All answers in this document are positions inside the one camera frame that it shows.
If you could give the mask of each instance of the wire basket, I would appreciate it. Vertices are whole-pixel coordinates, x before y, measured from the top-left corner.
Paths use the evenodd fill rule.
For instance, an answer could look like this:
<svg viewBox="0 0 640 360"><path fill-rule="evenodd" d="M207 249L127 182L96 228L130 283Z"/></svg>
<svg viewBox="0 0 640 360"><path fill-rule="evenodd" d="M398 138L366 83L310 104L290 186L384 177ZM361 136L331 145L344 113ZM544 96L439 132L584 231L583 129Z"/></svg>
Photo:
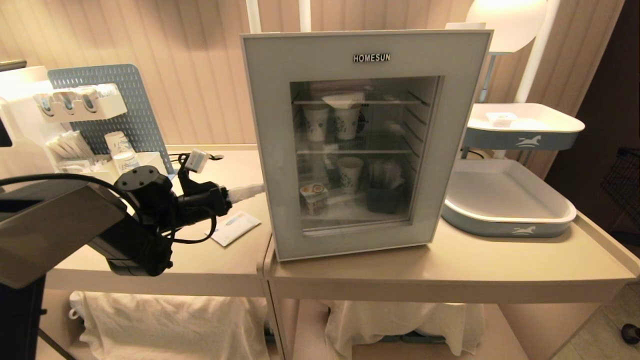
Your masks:
<svg viewBox="0 0 640 360"><path fill-rule="evenodd" d="M621 147L602 189L640 229L640 149Z"/></svg>

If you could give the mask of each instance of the pegboard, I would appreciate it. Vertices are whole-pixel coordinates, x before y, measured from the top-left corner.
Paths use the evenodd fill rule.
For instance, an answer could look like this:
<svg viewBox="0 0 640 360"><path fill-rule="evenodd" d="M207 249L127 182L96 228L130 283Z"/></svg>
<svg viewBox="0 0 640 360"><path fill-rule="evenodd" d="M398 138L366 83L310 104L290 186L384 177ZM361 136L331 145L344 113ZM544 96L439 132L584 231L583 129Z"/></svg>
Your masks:
<svg viewBox="0 0 640 360"><path fill-rule="evenodd" d="M104 135L122 131L136 152L159 152L167 174L174 174L169 154L151 109L142 77L135 65L104 65L74 67L49 71L54 88L114 83L122 94L127 112L105 120L75 121L71 128L82 132L95 154L109 154Z"/></svg>

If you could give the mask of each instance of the white table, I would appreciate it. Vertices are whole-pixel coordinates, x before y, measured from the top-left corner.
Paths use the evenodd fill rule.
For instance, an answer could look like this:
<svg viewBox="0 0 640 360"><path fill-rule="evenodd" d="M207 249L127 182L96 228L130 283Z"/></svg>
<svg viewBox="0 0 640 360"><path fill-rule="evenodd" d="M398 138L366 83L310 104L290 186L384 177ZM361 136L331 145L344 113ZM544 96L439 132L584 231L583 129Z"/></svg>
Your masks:
<svg viewBox="0 0 640 360"><path fill-rule="evenodd" d="M262 183L257 151L216 152L223 160L209 161L202 174L191 173L197 182L212 181L227 188ZM177 177L173 189L181 193ZM49 289L146 293L165 295L208 295L263 297L262 264L271 236L271 222L264 194L234 204L226 217L239 210L262 223L227 248L213 240L198 244L173 244L173 268L157 277L119 276L106 260L85 245L47 274ZM208 220L181 229L176 237L199 239L209 232Z"/></svg>
<svg viewBox="0 0 640 360"><path fill-rule="evenodd" d="M326 307L313 299L487 304L483 342L463 359L546 360L640 260L582 214L552 239L483 238L441 219L428 246L279 263L272 242L265 275L287 360L326 359ZM399 358L456 359L434 345L354 348L356 360Z"/></svg>

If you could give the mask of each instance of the glass fridge door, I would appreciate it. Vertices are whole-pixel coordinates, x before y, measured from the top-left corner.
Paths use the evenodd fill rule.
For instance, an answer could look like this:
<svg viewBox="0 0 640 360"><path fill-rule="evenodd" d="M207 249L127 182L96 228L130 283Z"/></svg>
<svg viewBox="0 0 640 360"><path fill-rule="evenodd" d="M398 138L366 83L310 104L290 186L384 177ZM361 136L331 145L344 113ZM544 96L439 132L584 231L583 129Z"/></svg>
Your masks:
<svg viewBox="0 0 640 360"><path fill-rule="evenodd" d="M438 77L291 83L301 229L410 224Z"/></svg>
<svg viewBox="0 0 640 360"><path fill-rule="evenodd" d="M490 38L243 35L280 261L431 242Z"/></svg>

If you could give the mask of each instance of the beige wall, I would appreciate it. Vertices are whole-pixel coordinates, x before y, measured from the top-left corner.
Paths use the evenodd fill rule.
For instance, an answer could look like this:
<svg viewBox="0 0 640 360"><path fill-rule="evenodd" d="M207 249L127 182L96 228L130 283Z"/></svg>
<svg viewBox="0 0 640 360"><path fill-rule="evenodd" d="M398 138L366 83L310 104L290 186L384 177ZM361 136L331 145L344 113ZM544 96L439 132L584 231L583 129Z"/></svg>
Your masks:
<svg viewBox="0 0 640 360"><path fill-rule="evenodd" d="M166 143L255 143L238 0L0 0L0 61L133 63Z"/></svg>
<svg viewBox="0 0 640 360"><path fill-rule="evenodd" d="M263 31L299 31L297 0L259 0ZM314 31L443 28L472 0L312 0ZM529 100L574 115L623 0L563 0ZM244 0L0 0L0 61L136 64L165 142L255 143L238 34ZM511 102L531 44L499 57L488 102ZM546 174L552 154L532 159Z"/></svg>

